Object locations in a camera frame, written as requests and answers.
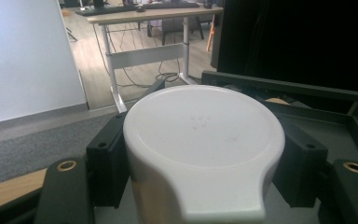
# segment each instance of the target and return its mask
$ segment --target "brass insert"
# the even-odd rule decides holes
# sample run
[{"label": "brass insert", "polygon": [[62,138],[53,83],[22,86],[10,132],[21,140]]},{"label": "brass insert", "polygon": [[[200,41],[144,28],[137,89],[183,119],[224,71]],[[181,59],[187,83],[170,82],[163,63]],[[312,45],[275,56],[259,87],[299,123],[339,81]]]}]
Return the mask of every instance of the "brass insert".
[{"label": "brass insert", "polygon": [[76,161],[63,161],[57,166],[57,170],[60,172],[70,171],[77,165]]},{"label": "brass insert", "polygon": [[345,168],[347,168],[348,170],[358,174],[358,163],[352,162],[352,161],[347,161],[347,162],[344,162],[343,166]]}]

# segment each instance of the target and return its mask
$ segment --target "gray carpet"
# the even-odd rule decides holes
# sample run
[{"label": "gray carpet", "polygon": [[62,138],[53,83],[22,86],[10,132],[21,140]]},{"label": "gray carpet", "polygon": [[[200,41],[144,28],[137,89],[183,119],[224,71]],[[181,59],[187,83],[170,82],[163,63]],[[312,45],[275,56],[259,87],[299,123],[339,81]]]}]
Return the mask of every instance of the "gray carpet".
[{"label": "gray carpet", "polygon": [[0,142],[0,182],[82,157],[86,147],[114,115],[108,114]]}]

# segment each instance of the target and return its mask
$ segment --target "desk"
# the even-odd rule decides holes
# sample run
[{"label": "desk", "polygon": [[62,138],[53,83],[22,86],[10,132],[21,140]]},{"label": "desk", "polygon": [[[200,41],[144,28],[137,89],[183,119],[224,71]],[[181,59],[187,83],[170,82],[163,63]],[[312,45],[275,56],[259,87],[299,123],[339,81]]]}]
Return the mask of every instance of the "desk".
[{"label": "desk", "polygon": [[[213,7],[210,9],[200,7],[192,8],[169,8],[169,9],[147,9],[146,12],[122,12],[105,14],[93,17],[87,17],[87,21],[91,24],[98,24],[102,27],[103,42],[106,50],[106,60],[111,80],[111,92],[116,103],[117,110],[121,112],[127,111],[127,107],[121,99],[117,88],[115,69],[135,66],[146,63],[156,63],[160,61],[172,60],[177,58],[184,59],[183,73],[179,77],[186,84],[197,84],[188,75],[189,62],[189,41],[188,41],[188,17],[221,14],[222,7]],[[108,25],[120,24],[126,22],[152,21],[170,18],[184,18],[184,41],[183,44],[167,45],[150,49],[137,49],[126,52],[112,53],[108,38]]]}]

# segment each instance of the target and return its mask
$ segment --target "white plastic object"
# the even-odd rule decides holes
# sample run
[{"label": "white plastic object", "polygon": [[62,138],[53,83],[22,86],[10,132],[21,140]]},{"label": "white plastic object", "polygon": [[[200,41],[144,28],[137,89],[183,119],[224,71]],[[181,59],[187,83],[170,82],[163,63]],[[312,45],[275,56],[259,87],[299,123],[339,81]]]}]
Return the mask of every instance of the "white plastic object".
[{"label": "white plastic object", "polygon": [[263,223],[284,133],[255,99],[204,85],[156,91],[130,109],[124,137],[140,223]]}]

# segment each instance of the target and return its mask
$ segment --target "table leg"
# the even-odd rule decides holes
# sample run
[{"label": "table leg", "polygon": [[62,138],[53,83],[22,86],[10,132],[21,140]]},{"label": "table leg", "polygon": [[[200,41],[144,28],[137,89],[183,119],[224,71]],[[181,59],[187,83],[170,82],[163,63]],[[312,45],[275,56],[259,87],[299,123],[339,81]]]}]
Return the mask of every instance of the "table leg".
[{"label": "table leg", "polygon": [[112,61],[111,61],[113,55],[112,52],[110,51],[109,38],[107,36],[108,33],[107,25],[103,25],[102,29],[103,29],[103,42],[106,50],[106,60],[107,60],[108,71],[109,71],[110,82],[111,82],[110,89],[113,95],[113,99],[115,100],[117,110],[119,113],[122,113],[127,111],[127,107],[125,106],[124,102],[121,99],[120,93],[118,92],[115,69],[113,69]]},{"label": "table leg", "polygon": [[184,17],[183,22],[183,73],[179,74],[179,77],[189,85],[197,85],[197,82],[190,78],[188,75],[188,62],[190,55],[190,42],[188,40],[188,17]]},{"label": "table leg", "polygon": [[153,37],[152,35],[153,26],[150,24],[150,21],[147,22],[147,37]]}]

